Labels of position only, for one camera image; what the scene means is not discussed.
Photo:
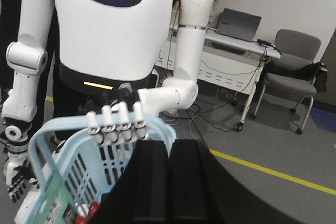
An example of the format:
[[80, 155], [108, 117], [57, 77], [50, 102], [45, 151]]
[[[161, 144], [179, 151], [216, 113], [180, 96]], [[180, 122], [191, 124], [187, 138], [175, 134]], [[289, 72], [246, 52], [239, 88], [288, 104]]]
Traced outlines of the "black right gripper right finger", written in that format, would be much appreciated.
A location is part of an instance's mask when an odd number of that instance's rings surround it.
[[201, 140], [170, 151], [171, 223], [299, 223], [234, 178]]

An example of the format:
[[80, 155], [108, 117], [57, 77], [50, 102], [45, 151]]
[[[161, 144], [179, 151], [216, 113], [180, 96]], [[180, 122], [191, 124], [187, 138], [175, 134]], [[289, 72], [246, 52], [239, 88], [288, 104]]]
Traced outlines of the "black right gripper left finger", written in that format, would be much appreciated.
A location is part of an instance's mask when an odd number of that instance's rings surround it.
[[123, 174], [89, 223], [167, 223], [167, 167], [163, 141], [138, 140]]

